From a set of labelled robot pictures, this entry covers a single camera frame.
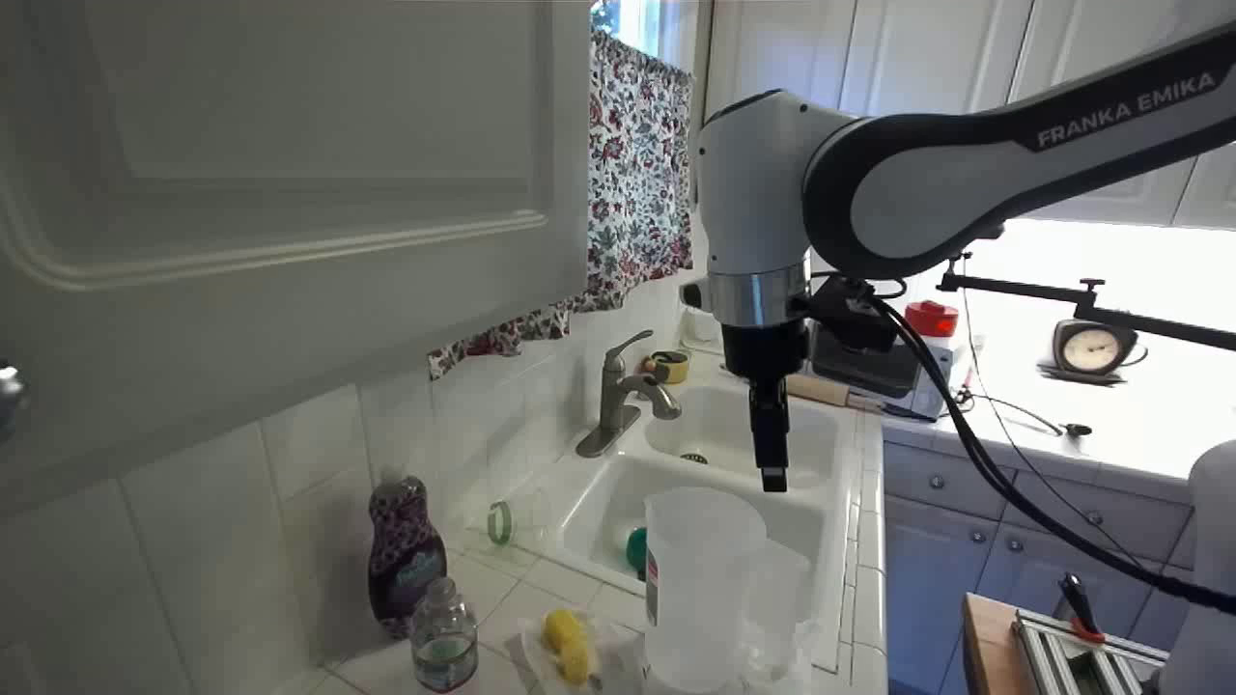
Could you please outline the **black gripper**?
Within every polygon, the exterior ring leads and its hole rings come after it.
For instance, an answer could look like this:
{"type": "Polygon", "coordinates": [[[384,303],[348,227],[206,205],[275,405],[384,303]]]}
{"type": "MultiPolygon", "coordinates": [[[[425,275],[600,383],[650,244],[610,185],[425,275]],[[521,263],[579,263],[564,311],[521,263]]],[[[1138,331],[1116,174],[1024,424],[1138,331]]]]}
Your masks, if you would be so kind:
{"type": "Polygon", "coordinates": [[[748,429],[766,495],[787,490],[787,405],[776,380],[807,361],[801,324],[721,330],[727,371],[748,383],[748,429]]]}

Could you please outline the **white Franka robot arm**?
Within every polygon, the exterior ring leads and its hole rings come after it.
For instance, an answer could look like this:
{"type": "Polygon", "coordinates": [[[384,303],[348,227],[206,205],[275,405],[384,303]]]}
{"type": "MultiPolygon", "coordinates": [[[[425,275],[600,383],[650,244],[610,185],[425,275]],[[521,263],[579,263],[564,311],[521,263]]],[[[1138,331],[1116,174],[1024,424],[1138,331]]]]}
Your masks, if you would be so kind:
{"type": "Polygon", "coordinates": [[[807,336],[877,352],[870,291],[914,279],[1011,218],[1174,165],[1236,137],[1236,22],[985,111],[847,118],[787,91],[695,137],[704,311],[748,383],[761,488],[787,488],[787,393],[807,336]]]}

